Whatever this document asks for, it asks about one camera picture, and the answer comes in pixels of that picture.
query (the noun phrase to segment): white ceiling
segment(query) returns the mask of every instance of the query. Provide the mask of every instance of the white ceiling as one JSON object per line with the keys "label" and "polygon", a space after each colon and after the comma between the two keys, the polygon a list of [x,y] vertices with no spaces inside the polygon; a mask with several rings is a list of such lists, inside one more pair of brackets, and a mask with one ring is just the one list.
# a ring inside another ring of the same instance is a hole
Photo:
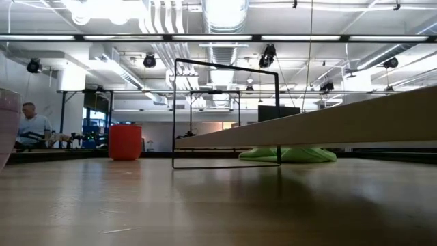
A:
{"label": "white ceiling", "polygon": [[[328,6],[330,8],[366,8],[373,0],[317,0],[316,5]],[[251,5],[256,3],[268,5],[269,2],[277,3],[279,1],[271,0],[250,0]],[[305,4],[308,5],[311,1],[299,0],[297,9],[292,8],[254,8],[250,7],[246,20],[246,33],[310,33],[311,10],[300,8]],[[400,1],[404,6],[427,6],[437,8],[435,0],[418,0],[418,1]],[[26,1],[28,4],[44,7],[40,1]],[[196,6],[200,5],[200,0],[185,0],[184,5]],[[380,6],[394,6],[394,0],[380,0],[375,8]],[[8,7],[10,1],[0,2],[0,32],[8,32]],[[54,1],[53,6],[62,7],[61,3]],[[353,20],[362,15],[353,25],[350,25]],[[317,34],[404,34],[410,29],[420,25],[429,18],[437,16],[435,10],[404,10],[398,11],[385,10],[366,12],[329,12],[314,10],[313,11],[313,33]],[[71,14],[68,10],[42,10],[32,8],[27,5],[15,3],[10,12],[10,29],[12,33],[141,33],[138,28],[137,19],[129,20],[125,25],[114,25],[109,20],[92,19],[84,26],[72,25]],[[184,10],[184,26],[189,33],[203,32],[201,12],[190,12]],[[87,54],[84,53],[90,44],[71,44],[71,43],[13,43],[11,44],[18,50],[39,50],[39,51],[63,51],[76,59],[87,59]],[[122,63],[128,66],[135,75],[141,79],[146,79],[146,83],[154,89],[165,89],[164,83],[159,83],[156,79],[164,79],[166,68],[158,59],[158,64],[155,68],[145,69],[142,65],[142,57],[145,53],[153,52],[150,44],[142,43],[108,43],[107,47],[115,47],[122,55]],[[266,44],[249,44],[248,48],[240,49],[240,57],[237,65],[248,66],[245,62],[245,57],[250,57],[250,64],[256,68],[257,58],[263,51]],[[315,81],[321,74],[330,69],[330,66],[336,65],[343,60],[346,60],[346,47],[344,44],[312,44],[311,46],[311,62],[309,66],[309,76],[307,77],[307,69],[304,68],[309,56],[309,44],[275,44],[277,55],[279,57],[283,78],[280,76],[280,81],[284,79],[288,83],[295,83],[298,86],[304,86],[306,82]],[[348,58],[360,59],[366,55],[378,50],[383,44],[350,44],[348,46]],[[416,59],[434,52],[437,45],[427,44],[419,45],[413,49],[398,55],[400,62],[399,67],[408,64]],[[206,61],[206,51],[199,48],[198,44],[189,44],[192,59]],[[322,66],[322,61],[326,60],[326,66]],[[400,79],[412,77],[426,70],[435,68],[437,64],[435,57],[431,57],[425,61],[415,64],[413,67],[399,68],[397,72],[389,74],[389,81],[394,82]],[[272,65],[270,70],[280,72],[277,66],[277,61]],[[208,80],[207,70],[197,68],[199,73],[199,82],[204,84]],[[386,71],[379,68],[372,69],[372,83],[374,85],[386,85]],[[90,83],[115,84],[120,87],[124,86],[124,82],[119,77],[110,71],[98,71],[104,76],[105,81],[99,81],[95,77],[89,79]],[[249,74],[237,72],[234,81],[245,86]],[[259,77],[253,77],[254,83],[259,83]],[[272,79],[261,77],[263,90],[272,88]],[[419,85],[434,83],[434,79],[418,82]]]}

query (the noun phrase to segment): green fabric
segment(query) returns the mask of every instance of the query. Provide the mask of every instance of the green fabric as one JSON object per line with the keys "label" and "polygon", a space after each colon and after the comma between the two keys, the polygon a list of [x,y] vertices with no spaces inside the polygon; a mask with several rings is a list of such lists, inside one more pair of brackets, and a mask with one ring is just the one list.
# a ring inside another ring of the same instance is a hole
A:
{"label": "green fabric", "polygon": [[[276,162],[276,148],[254,148],[238,157],[245,161]],[[321,148],[281,148],[284,163],[322,163],[336,161],[337,156]]]}

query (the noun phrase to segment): red container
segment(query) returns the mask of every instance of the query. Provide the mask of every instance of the red container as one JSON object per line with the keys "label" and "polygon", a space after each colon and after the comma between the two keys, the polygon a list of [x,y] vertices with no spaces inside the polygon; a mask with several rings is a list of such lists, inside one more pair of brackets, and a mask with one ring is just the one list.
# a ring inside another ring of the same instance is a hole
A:
{"label": "red container", "polygon": [[109,157],[114,161],[134,161],[140,154],[140,126],[116,125],[109,128]]}

